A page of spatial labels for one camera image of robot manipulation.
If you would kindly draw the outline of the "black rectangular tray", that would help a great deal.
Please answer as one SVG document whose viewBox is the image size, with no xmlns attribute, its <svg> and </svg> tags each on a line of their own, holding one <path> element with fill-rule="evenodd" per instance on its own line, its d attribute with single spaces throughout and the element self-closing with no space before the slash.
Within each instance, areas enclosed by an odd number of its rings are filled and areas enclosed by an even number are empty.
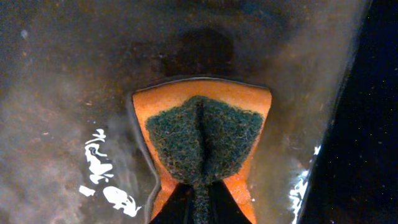
<svg viewBox="0 0 398 224">
<path fill-rule="evenodd" d="M 181 78 L 266 86 L 258 223 L 305 208 L 369 1 L 2 1 L 1 222 L 144 223 L 156 186 L 127 100 Z"/>
</svg>

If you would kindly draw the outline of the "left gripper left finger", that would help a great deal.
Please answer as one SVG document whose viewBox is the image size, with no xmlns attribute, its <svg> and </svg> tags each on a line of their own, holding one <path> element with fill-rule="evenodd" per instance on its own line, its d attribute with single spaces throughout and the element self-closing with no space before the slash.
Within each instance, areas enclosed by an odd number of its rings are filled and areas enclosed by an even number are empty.
<svg viewBox="0 0 398 224">
<path fill-rule="evenodd" d="M 194 224 L 193 199 L 195 193 L 190 185 L 178 184 L 160 212 L 150 224 Z"/>
</svg>

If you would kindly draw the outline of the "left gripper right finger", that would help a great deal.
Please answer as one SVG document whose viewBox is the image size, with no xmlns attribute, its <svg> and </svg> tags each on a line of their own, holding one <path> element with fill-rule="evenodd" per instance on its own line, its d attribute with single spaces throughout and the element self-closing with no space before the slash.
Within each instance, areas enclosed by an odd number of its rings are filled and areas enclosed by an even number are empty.
<svg viewBox="0 0 398 224">
<path fill-rule="evenodd" d="M 251 224 L 223 181 L 209 187 L 211 224 Z"/>
</svg>

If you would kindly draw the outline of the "orange green sponge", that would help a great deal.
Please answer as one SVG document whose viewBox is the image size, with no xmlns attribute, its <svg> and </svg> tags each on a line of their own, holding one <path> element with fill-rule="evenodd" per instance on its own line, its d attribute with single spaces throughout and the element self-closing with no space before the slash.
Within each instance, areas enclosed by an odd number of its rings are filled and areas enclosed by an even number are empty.
<svg viewBox="0 0 398 224">
<path fill-rule="evenodd" d="M 215 78 L 177 80 L 133 93 L 135 138 L 155 175 L 146 223 L 178 184 L 194 190 L 194 223 L 210 223 L 208 187 L 217 181 L 255 223 L 247 178 L 271 102 L 268 88 Z"/>
</svg>

